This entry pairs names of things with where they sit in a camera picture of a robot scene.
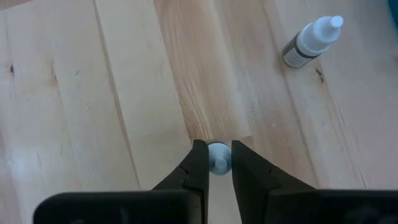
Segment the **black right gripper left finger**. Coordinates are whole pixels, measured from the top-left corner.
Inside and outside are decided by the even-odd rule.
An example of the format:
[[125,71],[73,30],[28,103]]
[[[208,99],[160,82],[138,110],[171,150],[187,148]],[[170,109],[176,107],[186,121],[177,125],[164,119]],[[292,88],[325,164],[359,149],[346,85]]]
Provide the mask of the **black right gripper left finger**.
[[209,167],[208,145],[205,141],[196,139],[181,163],[152,190],[184,190],[195,195],[200,204],[189,210],[200,216],[198,219],[200,224],[207,224]]

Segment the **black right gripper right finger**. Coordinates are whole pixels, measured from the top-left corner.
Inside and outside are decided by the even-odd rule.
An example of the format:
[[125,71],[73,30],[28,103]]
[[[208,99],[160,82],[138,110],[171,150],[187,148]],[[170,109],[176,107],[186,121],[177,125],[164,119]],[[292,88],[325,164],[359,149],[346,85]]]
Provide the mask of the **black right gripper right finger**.
[[242,223],[264,221],[268,195],[273,190],[282,189],[291,193],[314,189],[238,140],[233,140],[231,144],[231,165]]

